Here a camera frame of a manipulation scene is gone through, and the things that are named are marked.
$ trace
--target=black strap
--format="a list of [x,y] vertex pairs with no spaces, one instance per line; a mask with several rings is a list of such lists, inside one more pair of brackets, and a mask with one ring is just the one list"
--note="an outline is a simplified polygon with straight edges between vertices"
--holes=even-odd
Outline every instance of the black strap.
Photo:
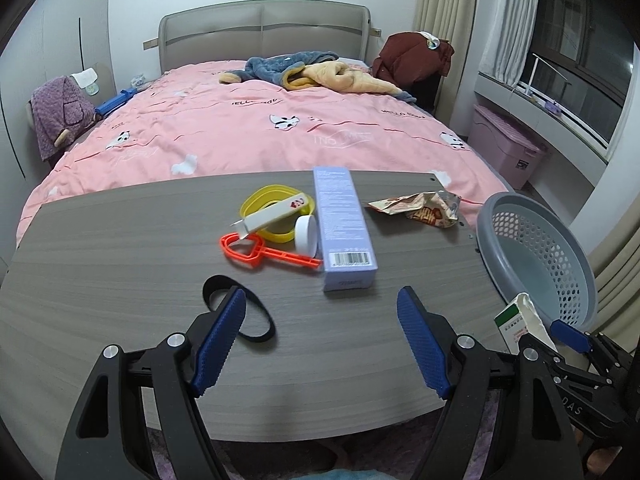
[[269,320],[269,329],[262,335],[247,335],[239,332],[238,335],[245,340],[251,343],[264,343],[268,341],[273,336],[276,335],[276,324],[273,322],[273,318],[267,308],[260,301],[260,298],[252,293],[248,288],[246,288],[241,283],[236,282],[232,278],[228,276],[223,276],[222,274],[217,274],[216,276],[211,276],[204,285],[202,286],[202,299],[205,304],[209,307],[210,310],[215,310],[215,306],[212,306],[212,296],[219,290],[229,290],[232,286],[236,286],[237,288],[241,288],[244,290],[244,295],[247,300],[251,301],[256,307],[258,307],[261,311],[264,312],[264,315]]

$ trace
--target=window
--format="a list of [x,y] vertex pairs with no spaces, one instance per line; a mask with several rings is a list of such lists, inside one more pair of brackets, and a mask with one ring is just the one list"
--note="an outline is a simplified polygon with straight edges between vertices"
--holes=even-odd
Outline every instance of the window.
[[633,70],[634,40],[622,20],[605,0],[539,0],[524,82],[532,54],[564,76],[539,62],[532,87],[596,131],[593,140],[606,149]]

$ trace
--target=bed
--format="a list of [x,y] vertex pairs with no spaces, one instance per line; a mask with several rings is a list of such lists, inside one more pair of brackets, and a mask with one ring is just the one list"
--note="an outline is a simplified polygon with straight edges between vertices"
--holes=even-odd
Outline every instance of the bed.
[[451,130],[391,96],[326,88],[286,91],[220,73],[251,56],[332,50],[363,61],[366,7],[319,0],[252,0],[162,18],[163,76],[66,152],[28,198],[17,231],[48,202],[147,182],[212,174],[309,170],[434,173],[462,197],[474,226],[503,181]]

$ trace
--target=pink bedspread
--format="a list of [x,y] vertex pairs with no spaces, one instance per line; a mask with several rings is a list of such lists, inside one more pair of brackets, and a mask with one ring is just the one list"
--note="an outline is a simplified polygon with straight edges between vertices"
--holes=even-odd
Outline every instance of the pink bedspread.
[[505,190],[456,134],[406,103],[325,88],[288,92],[262,81],[218,83],[218,74],[243,66],[183,66],[114,112],[33,190],[18,243],[44,203],[187,176],[314,166],[436,173],[462,197],[473,226],[484,201]]

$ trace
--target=table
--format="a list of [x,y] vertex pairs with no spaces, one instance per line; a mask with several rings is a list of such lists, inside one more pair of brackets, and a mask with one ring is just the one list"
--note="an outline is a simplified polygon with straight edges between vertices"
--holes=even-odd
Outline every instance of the table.
[[[433,175],[352,173],[363,202],[435,190]],[[255,173],[144,184],[42,207],[0,289],[0,414],[27,458],[52,478],[78,395],[102,348],[155,346],[206,310],[202,285],[227,274],[256,292],[277,337],[234,344],[217,385],[198,401],[214,439],[324,438],[434,410],[396,317],[411,285],[433,312],[488,348],[504,302],[465,222],[441,230],[366,210],[378,260],[366,290],[324,293],[314,270],[225,259],[221,235],[267,184],[314,193],[312,173]],[[262,323],[248,313],[245,327]],[[145,396],[150,426],[158,426]]]

